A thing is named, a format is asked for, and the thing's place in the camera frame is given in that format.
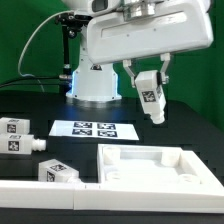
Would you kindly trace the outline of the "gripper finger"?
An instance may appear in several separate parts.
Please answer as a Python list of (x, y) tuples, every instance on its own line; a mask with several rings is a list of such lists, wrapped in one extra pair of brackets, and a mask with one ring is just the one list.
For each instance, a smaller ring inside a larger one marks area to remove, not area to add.
[(171, 55), (169, 53), (161, 54), (160, 60), (163, 62), (163, 65), (160, 69), (162, 83), (167, 84), (169, 82), (169, 76), (166, 74), (166, 71), (171, 61)]
[(131, 86), (133, 88), (136, 87), (135, 85), (135, 73), (134, 71), (132, 70), (132, 61), (131, 60), (124, 60), (123, 61), (123, 68), (125, 69), (126, 73), (129, 75), (130, 77), (130, 80), (131, 80)]

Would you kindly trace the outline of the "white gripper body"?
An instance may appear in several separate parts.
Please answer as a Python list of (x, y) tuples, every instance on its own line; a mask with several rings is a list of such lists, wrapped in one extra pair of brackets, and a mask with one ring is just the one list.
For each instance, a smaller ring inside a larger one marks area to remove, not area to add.
[(203, 0), (166, 0), (155, 14), (126, 21), (121, 12), (93, 18), (87, 49), (95, 64), (207, 48), (213, 42)]

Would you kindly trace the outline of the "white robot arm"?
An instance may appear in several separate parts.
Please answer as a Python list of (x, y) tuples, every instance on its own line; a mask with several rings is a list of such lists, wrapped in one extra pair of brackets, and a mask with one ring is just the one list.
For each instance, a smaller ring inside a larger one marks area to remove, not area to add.
[(80, 25), (78, 68), (67, 99), (105, 105), (119, 101), (121, 62), (143, 107), (163, 107), (171, 55), (213, 42), (211, 0), (61, 0)]

